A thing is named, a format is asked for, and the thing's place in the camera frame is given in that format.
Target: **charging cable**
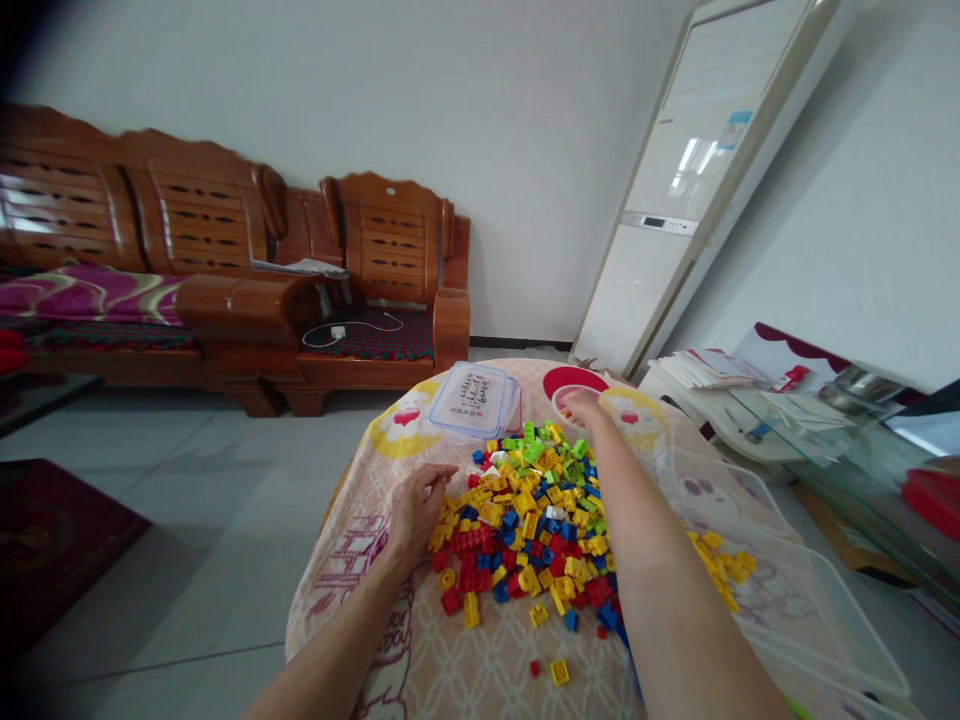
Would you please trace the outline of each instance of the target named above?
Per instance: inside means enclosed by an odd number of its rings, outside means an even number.
[[[370,323],[362,322],[361,320],[348,320],[347,322],[341,322],[341,323],[324,323],[323,325],[317,325],[315,328],[310,328],[309,330],[307,330],[303,334],[303,337],[300,338],[300,342],[306,345],[307,347],[312,347],[317,349],[330,347],[331,345],[335,345],[336,343],[340,342],[347,336],[347,329],[343,327],[344,325],[366,325],[367,327],[372,327],[374,330],[379,330],[380,332],[396,332],[397,330],[403,329],[403,320],[400,320],[399,318],[394,317],[388,312],[385,312],[384,315],[386,315],[391,320],[395,320],[396,322],[400,323],[400,326],[395,328],[381,328],[381,327],[377,327],[376,325],[371,325]],[[333,336],[333,340],[331,340],[330,342],[324,345],[314,345],[313,343],[307,341],[307,336],[310,333],[315,332],[317,330],[322,330],[325,327],[333,327],[333,330],[330,331],[330,334]]]

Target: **hand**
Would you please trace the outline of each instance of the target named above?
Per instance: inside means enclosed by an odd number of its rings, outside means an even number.
[[[606,415],[600,403],[597,402],[597,396],[587,390],[575,390],[563,401],[574,419],[579,420],[588,429],[592,429],[597,421]]]
[[[390,533],[385,551],[409,575],[440,518],[447,483],[456,465],[421,465],[393,489]]]

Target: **pink floral cushion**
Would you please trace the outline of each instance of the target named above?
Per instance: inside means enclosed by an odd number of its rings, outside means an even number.
[[[175,305],[185,279],[71,265],[0,285],[0,315],[183,327]]]

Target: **person's left hand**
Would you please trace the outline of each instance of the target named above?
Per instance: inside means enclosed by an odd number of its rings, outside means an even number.
[[[443,496],[456,465],[421,465],[393,489],[387,551],[405,574],[413,571],[420,552],[433,535],[440,518]]]

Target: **baseboard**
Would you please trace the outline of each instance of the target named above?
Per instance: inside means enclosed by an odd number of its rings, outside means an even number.
[[[549,345],[560,352],[570,352],[573,349],[572,342],[561,342],[559,340],[524,340],[523,338],[494,338],[486,335],[471,335],[470,347],[498,347],[508,348],[510,350],[525,350],[530,347],[543,347]]]

